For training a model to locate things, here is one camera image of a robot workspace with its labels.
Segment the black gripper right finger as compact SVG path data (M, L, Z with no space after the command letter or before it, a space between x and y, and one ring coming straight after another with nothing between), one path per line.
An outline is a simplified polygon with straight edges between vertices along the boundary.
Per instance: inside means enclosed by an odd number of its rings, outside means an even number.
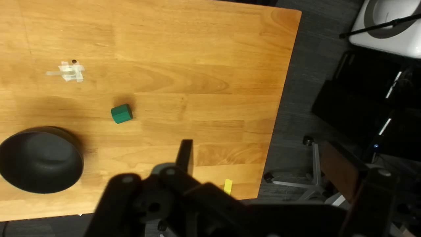
M337 142L322 144L322 173L333 187L354 205L369 167Z

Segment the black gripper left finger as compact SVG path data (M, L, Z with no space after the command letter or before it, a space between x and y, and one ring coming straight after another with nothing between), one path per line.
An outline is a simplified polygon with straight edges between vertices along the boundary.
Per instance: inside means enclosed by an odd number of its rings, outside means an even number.
M176 166L187 173L192 173L192 158L193 158L193 141L183 140L176 155Z

